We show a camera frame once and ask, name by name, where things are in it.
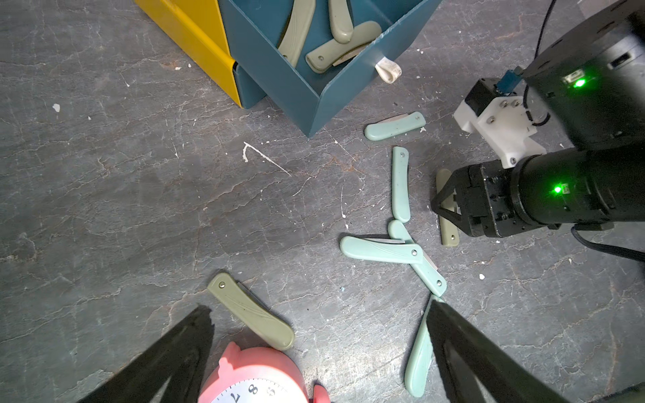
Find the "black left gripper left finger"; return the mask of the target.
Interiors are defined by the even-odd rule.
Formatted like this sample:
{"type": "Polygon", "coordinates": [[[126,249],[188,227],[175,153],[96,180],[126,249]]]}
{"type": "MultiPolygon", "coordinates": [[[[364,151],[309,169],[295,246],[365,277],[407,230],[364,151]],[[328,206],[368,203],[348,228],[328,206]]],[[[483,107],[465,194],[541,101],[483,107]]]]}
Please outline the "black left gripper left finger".
{"type": "Polygon", "coordinates": [[[211,309],[197,306],[157,342],[82,402],[196,402],[213,345],[211,309]]]}

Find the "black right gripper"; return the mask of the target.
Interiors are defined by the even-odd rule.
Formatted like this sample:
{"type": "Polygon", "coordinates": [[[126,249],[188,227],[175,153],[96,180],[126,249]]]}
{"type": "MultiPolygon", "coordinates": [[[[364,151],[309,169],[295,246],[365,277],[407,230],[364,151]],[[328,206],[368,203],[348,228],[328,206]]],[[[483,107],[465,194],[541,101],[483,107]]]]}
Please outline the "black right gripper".
{"type": "Polygon", "coordinates": [[[533,230],[513,205],[511,172],[500,161],[462,167],[450,175],[431,208],[470,237],[505,238],[533,230]]]}

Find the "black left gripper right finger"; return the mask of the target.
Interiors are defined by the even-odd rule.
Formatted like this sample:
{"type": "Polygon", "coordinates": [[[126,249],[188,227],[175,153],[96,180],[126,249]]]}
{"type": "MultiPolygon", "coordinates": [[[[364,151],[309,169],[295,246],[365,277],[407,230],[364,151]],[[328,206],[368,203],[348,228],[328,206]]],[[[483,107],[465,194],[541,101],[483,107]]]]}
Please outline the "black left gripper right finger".
{"type": "Polygon", "coordinates": [[[451,402],[565,402],[449,304],[433,300],[427,317],[433,352],[451,402]]]}

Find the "olive knife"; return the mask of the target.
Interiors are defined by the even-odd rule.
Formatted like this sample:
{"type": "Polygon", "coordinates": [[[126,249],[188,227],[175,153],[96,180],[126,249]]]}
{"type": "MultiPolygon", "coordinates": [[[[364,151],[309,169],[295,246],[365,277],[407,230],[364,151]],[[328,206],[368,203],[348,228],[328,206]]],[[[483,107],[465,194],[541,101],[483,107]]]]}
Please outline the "olive knife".
{"type": "MultiPolygon", "coordinates": [[[[441,191],[445,186],[446,182],[451,176],[451,171],[445,168],[442,168],[438,171],[436,175],[436,185],[437,191],[441,191]]],[[[453,213],[457,212],[457,203],[455,202],[455,195],[449,196],[447,199],[442,201],[441,206],[445,209],[452,211],[453,213]]],[[[448,219],[440,216],[439,217],[439,229],[441,233],[442,245],[446,247],[456,247],[460,243],[459,229],[448,219]]]]}
{"type": "Polygon", "coordinates": [[[294,0],[277,50],[296,69],[316,10],[315,0],[294,0]]]}
{"type": "Polygon", "coordinates": [[[347,44],[354,34],[354,25],[348,0],[329,0],[329,24],[334,39],[347,44]]]}
{"type": "Polygon", "coordinates": [[[330,67],[340,65],[358,55],[382,33],[381,25],[367,21],[354,28],[352,39],[347,44],[329,40],[306,55],[306,62],[317,74],[323,74],[330,67]]]}

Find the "mint knife vertical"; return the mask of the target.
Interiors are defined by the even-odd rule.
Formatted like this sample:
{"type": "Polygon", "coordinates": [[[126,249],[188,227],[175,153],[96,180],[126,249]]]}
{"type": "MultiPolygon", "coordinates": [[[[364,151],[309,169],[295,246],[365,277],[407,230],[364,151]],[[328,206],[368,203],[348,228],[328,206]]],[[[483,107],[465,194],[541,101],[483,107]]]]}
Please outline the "mint knife vertical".
{"type": "Polygon", "coordinates": [[[394,147],[391,164],[391,208],[394,218],[403,223],[408,223],[411,219],[407,177],[408,162],[408,150],[399,146],[394,147]]]}

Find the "teal drawer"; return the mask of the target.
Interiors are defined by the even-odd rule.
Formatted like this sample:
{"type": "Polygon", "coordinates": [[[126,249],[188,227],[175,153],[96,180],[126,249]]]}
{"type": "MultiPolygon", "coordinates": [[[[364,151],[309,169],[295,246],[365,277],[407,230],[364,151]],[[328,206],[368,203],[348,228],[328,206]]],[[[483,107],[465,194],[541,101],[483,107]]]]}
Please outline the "teal drawer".
{"type": "Polygon", "coordinates": [[[329,2],[317,1],[298,61],[279,51],[292,1],[221,1],[228,46],[243,107],[270,98],[312,137],[418,37],[437,1],[349,1],[352,42],[334,40],[329,2]]]}
{"type": "Polygon", "coordinates": [[[266,93],[239,63],[233,65],[233,77],[235,78],[242,108],[250,109],[266,97],[266,93]]]}

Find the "teal bottom drawer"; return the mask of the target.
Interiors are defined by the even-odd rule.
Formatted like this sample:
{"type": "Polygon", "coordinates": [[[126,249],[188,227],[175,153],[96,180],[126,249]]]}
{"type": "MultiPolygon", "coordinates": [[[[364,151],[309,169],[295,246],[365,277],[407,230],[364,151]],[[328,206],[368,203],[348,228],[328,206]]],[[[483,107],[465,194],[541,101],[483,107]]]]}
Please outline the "teal bottom drawer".
{"type": "Polygon", "coordinates": [[[233,77],[235,78],[242,108],[250,109],[266,97],[266,93],[239,63],[233,65],[233,77]]]}

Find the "yellow drawer cabinet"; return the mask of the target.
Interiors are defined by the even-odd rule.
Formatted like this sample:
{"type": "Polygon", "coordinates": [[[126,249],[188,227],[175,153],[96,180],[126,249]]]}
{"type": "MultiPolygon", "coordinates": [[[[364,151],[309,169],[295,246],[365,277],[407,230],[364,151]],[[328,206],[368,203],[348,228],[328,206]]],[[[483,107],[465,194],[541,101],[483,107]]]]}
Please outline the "yellow drawer cabinet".
{"type": "Polygon", "coordinates": [[[235,60],[217,0],[136,0],[194,62],[241,106],[233,75],[235,60]]]}

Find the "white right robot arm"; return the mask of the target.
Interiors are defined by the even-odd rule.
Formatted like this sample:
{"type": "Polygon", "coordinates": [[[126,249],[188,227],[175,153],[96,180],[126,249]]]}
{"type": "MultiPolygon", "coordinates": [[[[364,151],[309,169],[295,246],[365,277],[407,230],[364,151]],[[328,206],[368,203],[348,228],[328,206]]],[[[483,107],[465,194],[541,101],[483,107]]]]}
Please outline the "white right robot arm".
{"type": "Polygon", "coordinates": [[[455,111],[494,161],[454,171],[432,210],[471,237],[644,219],[644,4],[618,1],[573,28],[520,75],[483,78],[455,111]],[[518,78],[563,126],[569,149],[533,140],[518,78]]]}

